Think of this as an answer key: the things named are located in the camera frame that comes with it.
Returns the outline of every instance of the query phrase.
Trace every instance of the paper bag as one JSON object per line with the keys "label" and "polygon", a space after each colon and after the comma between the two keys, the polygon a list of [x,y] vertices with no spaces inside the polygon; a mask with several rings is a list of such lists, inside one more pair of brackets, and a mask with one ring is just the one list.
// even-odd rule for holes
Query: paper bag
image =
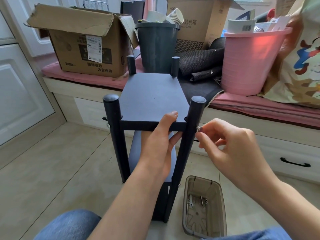
{"label": "paper bag", "polygon": [[259,94],[320,109],[320,0],[296,0],[288,34]]}

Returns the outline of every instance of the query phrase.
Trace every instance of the pink seat pad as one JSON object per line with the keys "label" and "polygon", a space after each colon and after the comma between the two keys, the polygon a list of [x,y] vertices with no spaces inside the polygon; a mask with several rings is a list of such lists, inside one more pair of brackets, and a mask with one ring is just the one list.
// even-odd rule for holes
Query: pink seat pad
{"label": "pink seat pad", "polygon": [[[137,72],[143,72],[141,56],[136,59]],[[59,62],[42,69],[44,75],[83,84],[98,85],[110,89],[122,90],[128,80],[128,71],[118,77],[87,75],[61,70]],[[320,128],[320,110],[293,104],[277,103],[258,96],[240,96],[230,93],[218,95],[209,105],[213,109],[237,111],[256,117],[280,120]]]}

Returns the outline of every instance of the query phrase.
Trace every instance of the cardboard box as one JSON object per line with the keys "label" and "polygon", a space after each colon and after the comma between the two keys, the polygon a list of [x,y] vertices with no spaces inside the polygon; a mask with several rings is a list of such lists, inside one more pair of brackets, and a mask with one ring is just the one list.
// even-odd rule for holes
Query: cardboard box
{"label": "cardboard box", "polygon": [[207,49],[222,34],[229,8],[244,10],[234,0],[168,0],[167,15],[179,8],[184,17],[176,52]]}
{"label": "cardboard box", "polygon": [[37,4],[25,25],[48,30],[60,66],[68,72],[121,76],[126,56],[138,46],[134,20],[125,14]]}

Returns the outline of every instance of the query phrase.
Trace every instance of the plastic tray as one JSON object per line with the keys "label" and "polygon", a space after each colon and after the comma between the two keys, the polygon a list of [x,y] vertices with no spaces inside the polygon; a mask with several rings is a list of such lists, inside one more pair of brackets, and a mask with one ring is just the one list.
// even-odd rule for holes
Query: plastic tray
{"label": "plastic tray", "polygon": [[[190,194],[193,208],[189,206],[187,214],[187,200],[190,200]],[[186,234],[198,238],[217,238],[227,235],[222,190],[217,182],[195,176],[186,178],[182,227]]]}

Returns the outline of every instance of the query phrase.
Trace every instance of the person's right hand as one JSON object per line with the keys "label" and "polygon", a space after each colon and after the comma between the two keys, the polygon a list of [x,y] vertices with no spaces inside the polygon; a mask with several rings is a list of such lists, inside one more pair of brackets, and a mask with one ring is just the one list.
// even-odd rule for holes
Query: person's right hand
{"label": "person's right hand", "polygon": [[[249,196],[258,196],[279,181],[264,159],[253,131],[214,119],[195,136],[218,170]],[[222,150],[218,148],[221,145],[225,145]]]}

